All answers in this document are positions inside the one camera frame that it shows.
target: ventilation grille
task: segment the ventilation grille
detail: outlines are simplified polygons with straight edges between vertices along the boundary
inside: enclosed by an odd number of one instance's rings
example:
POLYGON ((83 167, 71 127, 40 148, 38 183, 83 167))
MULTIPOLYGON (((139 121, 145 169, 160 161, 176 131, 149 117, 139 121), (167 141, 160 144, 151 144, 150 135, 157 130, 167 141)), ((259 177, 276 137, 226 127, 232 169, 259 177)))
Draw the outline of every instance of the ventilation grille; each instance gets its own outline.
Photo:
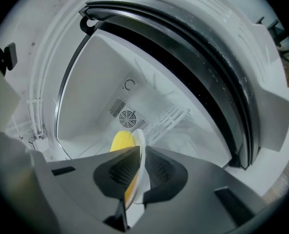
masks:
POLYGON ((113 115, 116 118, 125 105, 126 104, 120 98, 117 98, 113 106, 110 108, 111 115, 113 115))
POLYGON ((121 112, 121 114, 119 115, 119 121, 123 127, 134 127, 136 123, 135 111, 131 112, 126 110, 121 112))
POLYGON ((136 129, 141 129, 141 130, 144 130, 147 128, 149 124, 145 121, 145 120, 141 120, 136 126, 135 128, 132 129, 132 133, 136 130, 136 129))

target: fan vent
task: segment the fan vent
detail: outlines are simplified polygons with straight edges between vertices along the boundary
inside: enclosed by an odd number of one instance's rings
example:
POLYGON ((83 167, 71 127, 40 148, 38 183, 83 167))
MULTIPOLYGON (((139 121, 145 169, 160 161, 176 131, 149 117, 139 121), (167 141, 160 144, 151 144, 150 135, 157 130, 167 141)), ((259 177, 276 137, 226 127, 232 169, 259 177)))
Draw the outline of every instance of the fan vent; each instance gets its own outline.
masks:
POLYGON ((116 118, 125 105, 126 104, 120 98, 117 98, 113 106, 110 108, 111 115, 116 118))
POLYGON ((124 127, 131 128, 135 125, 136 123, 136 117, 135 117, 135 112, 131 111, 123 111, 119 115, 119 121, 120 124, 124 127))
POLYGON ((144 130, 146 129, 146 127, 148 126, 149 124, 145 121, 145 120, 141 120, 136 126, 135 128, 132 129, 132 133, 136 130, 136 129, 141 129, 141 130, 144 130))

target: circular vent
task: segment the circular vent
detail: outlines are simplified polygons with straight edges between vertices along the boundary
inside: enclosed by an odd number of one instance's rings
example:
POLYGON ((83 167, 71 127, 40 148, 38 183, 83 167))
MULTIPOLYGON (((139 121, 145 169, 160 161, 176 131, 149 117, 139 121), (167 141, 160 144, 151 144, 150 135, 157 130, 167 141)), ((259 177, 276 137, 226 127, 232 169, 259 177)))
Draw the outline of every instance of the circular vent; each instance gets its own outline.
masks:
POLYGON ((135 125, 136 117, 135 112, 131 111, 123 111, 119 115, 119 121, 120 124, 122 124, 124 127, 130 128, 135 125))

